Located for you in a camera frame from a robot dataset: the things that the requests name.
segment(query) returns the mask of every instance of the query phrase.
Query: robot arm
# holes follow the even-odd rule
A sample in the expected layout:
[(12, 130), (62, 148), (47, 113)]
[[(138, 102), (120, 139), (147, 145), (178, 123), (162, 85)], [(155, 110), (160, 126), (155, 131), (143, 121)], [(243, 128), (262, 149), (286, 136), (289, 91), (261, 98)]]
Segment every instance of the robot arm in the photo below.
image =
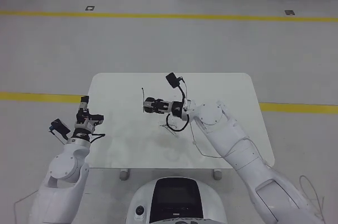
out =
[[(170, 80), (176, 83), (175, 86), (180, 81)], [(181, 108), (180, 112), (175, 111), (173, 115), (188, 122), (195, 121), (218, 154), (241, 177), (252, 204), (266, 224), (322, 223), (301, 192), (288, 179), (265, 164), (254, 143), (222, 102), (194, 106), (189, 101), (188, 106), (183, 101), (181, 106), (172, 107), (173, 102), (159, 100), (161, 104), (165, 102), (166, 107), (158, 110), (158, 104), (153, 103), (155, 101), (150, 98), (144, 102), (146, 112), (169, 113)]]
[[(75, 218), (89, 174), (89, 165), (85, 163), (90, 148), (89, 134), (93, 134), (95, 126), (104, 120), (102, 115), (89, 114), (88, 102), (88, 96), (82, 97), (73, 136), (64, 145), (63, 152), (50, 163), (34, 200), (29, 224), (72, 223)], [(74, 186), (58, 188), (58, 180), (74, 183)]]

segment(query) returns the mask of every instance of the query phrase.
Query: gray floor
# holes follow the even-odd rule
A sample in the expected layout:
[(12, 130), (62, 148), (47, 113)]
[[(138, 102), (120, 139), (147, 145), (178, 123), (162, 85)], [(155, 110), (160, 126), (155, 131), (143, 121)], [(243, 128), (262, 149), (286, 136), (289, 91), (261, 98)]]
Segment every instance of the gray floor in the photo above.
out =
[[(0, 1), (0, 10), (227, 13), (338, 17), (338, 1)], [(0, 91), (86, 94), (100, 72), (245, 72), (259, 101), (338, 104), (338, 23), (52, 18), (0, 16)], [(62, 150), (47, 132), (73, 124), (76, 104), (0, 101), (0, 223), (13, 202), (36, 190)], [(338, 115), (264, 112), (274, 168), (296, 186), (301, 174), (325, 196), (327, 223), (338, 223)], [(91, 170), (74, 223), (123, 223), (131, 196), (162, 176), (196, 178), (216, 189), (229, 223), (263, 223), (235, 172)], [(26, 223), (29, 198), (18, 205)]]

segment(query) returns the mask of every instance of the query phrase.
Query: table top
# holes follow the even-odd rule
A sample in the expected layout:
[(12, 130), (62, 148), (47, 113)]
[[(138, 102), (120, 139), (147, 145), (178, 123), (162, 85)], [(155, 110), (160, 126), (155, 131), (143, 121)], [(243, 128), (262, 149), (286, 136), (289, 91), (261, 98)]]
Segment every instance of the table top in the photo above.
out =
[[(189, 126), (177, 136), (161, 125), (165, 114), (143, 113), (145, 98), (181, 101), (181, 93), (166, 81), (168, 73), (99, 73), (89, 89), (91, 114), (103, 114), (95, 133), (106, 136), (90, 147), (86, 162), (93, 168), (232, 169), (222, 158), (203, 157), (193, 145)], [(262, 157), (275, 162), (260, 106), (245, 73), (176, 73), (187, 84), (196, 105), (221, 100), (257, 145)], [(174, 118), (178, 128), (185, 122)], [(219, 156), (198, 126), (195, 139), (206, 155)]]

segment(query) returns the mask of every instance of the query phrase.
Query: yellow floor line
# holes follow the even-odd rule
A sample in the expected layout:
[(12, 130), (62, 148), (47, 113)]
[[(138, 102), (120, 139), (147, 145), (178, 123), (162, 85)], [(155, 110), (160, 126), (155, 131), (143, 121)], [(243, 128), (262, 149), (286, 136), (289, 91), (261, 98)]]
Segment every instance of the yellow floor line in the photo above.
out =
[[(0, 100), (29, 102), (79, 103), (80, 95), (26, 94), (19, 92), (0, 92)], [(338, 105), (278, 104), (261, 102), (261, 111), (286, 113), (338, 114)]]
[(52, 16), (52, 17), (101, 17), (101, 18), (176, 18), (190, 20), (250, 20), (288, 22), (338, 22), (334, 17), (295, 16), (245, 16), (245, 15), (195, 15), (195, 14), (147, 14), (147, 13), (101, 13), (101, 12), (26, 12), (0, 11), (6, 16)]
[(59, 95), (59, 94), (26, 94), (20, 92), (0, 92), (0, 100), (11, 101), (31, 101), (31, 102), (80, 102), (79, 95)]

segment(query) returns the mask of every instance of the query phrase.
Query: table leg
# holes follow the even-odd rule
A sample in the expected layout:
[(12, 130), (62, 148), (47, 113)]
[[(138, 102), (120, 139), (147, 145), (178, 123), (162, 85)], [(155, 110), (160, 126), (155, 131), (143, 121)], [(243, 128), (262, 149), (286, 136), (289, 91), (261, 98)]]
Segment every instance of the table leg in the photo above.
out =
[(223, 177), (223, 173), (221, 172), (221, 169), (213, 169), (212, 175), (215, 180), (221, 180), (221, 178)]
[(121, 180), (127, 180), (130, 177), (130, 169), (120, 169), (119, 178)]

